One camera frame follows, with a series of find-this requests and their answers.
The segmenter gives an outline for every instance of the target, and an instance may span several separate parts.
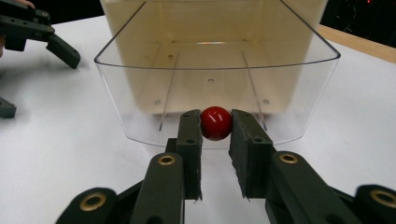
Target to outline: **white tabletop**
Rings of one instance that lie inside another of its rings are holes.
[[[125,137],[94,56],[110,39],[106,18],[54,26],[82,61],[70,69],[28,41],[0,59],[0,96],[15,104],[0,119],[0,223],[54,223],[86,189],[117,193],[144,178],[163,148]],[[396,189],[396,64],[333,44],[342,54],[297,152],[332,187],[354,194]],[[264,200],[243,199],[227,150],[204,150],[204,200],[186,202],[186,223],[269,223]]]

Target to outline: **red ball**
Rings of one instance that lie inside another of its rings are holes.
[[[230,134],[233,119],[222,107],[211,106],[201,113],[202,135],[212,141],[219,141]]]

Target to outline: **human hand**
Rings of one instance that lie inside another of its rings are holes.
[[[35,5],[33,3],[26,1],[26,0],[15,0],[16,2],[23,3],[29,7],[35,8]],[[3,35],[0,35],[0,58],[3,56],[3,47],[6,44],[6,39],[4,38]]]

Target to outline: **white table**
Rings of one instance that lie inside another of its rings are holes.
[[[0,119],[0,223],[54,223],[86,189],[117,193],[144,178],[163,152],[125,137],[94,56],[110,39],[105,17],[55,26],[78,49],[77,70],[28,41],[5,51],[0,96],[18,109]],[[342,53],[297,152],[332,187],[396,189],[396,64],[334,44]],[[186,223],[269,223],[264,200],[243,199],[227,150],[204,150],[204,200],[186,202]]]

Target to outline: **clear plastic bin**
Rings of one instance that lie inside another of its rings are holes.
[[[212,105],[253,114],[275,144],[297,139],[340,57],[279,0],[134,1],[133,13],[95,62],[125,134],[146,144]]]

